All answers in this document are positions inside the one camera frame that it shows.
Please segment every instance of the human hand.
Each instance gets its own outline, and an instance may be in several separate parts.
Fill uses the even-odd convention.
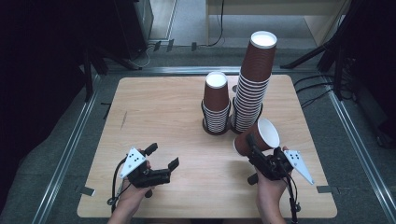
[[[263,223],[286,223],[279,208],[279,201],[288,185],[285,179],[270,180],[256,168],[258,191],[256,204]]]
[[[147,161],[147,166],[148,168],[151,168],[149,161]],[[145,194],[151,189],[154,189],[154,187],[137,189],[129,182],[129,179],[125,177],[122,180],[122,194],[120,195],[117,208],[114,210],[107,223],[130,223],[132,217],[139,209],[140,203],[145,197]]]

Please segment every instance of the black stand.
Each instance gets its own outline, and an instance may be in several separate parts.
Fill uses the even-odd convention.
[[[317,47],[316,49],[308,52],[301,58],[297,59],[292,63],[288,63],[285,65],[280,65],[280,68],[292,69],[296,66],[300,65],[308,61],[309,59],[317,56],[318,54],[323,53],[320,61],[318,62],[317,69],[319,72],[327,72],[331,68],[332,64],[335,62],[335,74],[334,74],[334,87],[333,91],[335,95],[338,97],[338,100],[342,100],[341,96],[341,80],[343,75],[343,67],[344,67],[344,59],[345,59],[345,47],[347,46],[347,31],[351,27],[351,23],[355,22],[356,14],[361,8],[361,5],[366,0],[354,0],[350,4],[350,8],[344,20],[341,22],[341,25],[338,27],[335,34],[332,38]]]

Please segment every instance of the wooden desk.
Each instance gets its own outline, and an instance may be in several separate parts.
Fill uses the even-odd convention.
[[[237,79],[228,76],[231,98]],[[213,136],[201,126],[204,86],[205,77],[127,77],[120,81],[86,184],[96,192],[81,196],[79,216],[109,217],[106,201],[117,164],[131,146],[144,149],[154,142],[159,148],[148,157],[152,169],[166,168],[176,157],[180,165],[170,184],[157,186],[154,195],[143,200],[136,217],[260,216],[255,204],[257,186],[247,182],[254,167],[234,151],[236,134],[228,131]],[[317,186],[328,183],[290,77],[271,77],[262,116],[276,126],[281,146],[301,150],[316,181],[311,186],[297,172],[292,173],[302,207],[298,217],[334,217],[337,210],[332,195],[317,191]],[[280,206],[282,215],[290,217],[286,191]]]
[[[221,0],[205,0],[205,3],[208,45],[209,16],[221,15]],[[312,36],[320,46],[348,5],[349,0],[227,0],[224,2],[223,15],[304,15]]]

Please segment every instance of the white bracket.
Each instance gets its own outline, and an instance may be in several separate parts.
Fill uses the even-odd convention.
[[[132,147],[122,167],[120,178],[124,178],[146,160],[136,148]]]
[[[308,181],[311,185],[313,185],[314,179],[312,179],[311,174],[309,174],[308,168],[305,165],[303,157],[300,154],[300,151],[296,150],[284,150],[286,158],[288,158],[291,166],[302,175],[306,181]]]

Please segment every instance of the brown paper cup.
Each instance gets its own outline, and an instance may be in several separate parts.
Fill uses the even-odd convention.
[[[250,133],[253,134],[256,146],[261,151],[279,146],[280,140],[275,126],[270,120],[261,118],[233,140],[233,147],[241,156],[249,156],[251,154],[251,148],[247,140],[247,136]]]
[[[227,77],[222,72],[211,72],[206,76],[204,105],[211,111],[224,110],[230,102]]]
[[[275,35],[265,31],[258,31],[251,36],[242,61],[242,76],[255,82],[265,81],[271,76],[276,41]]]

